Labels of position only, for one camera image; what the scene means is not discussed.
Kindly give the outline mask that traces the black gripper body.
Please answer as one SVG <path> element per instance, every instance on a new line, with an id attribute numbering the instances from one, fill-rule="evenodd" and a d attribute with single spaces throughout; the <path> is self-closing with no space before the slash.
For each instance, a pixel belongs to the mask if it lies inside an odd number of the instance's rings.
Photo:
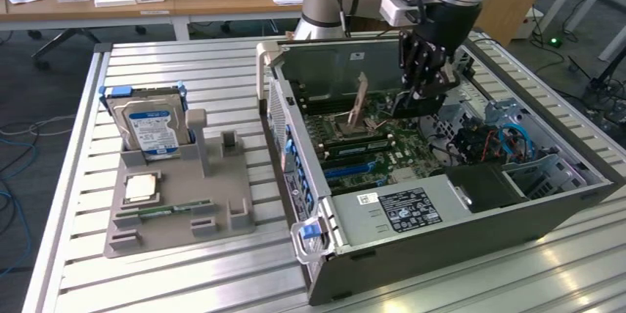
<path id="1" fill-rule="evenodd" d="M 412 100 L 444 94 L 458 83 L 450 80 L 455 53 L 467 38 L 482 6 L 431 3 L 408 10 L 412 27 L 399 34 L 400 81 Z"/>

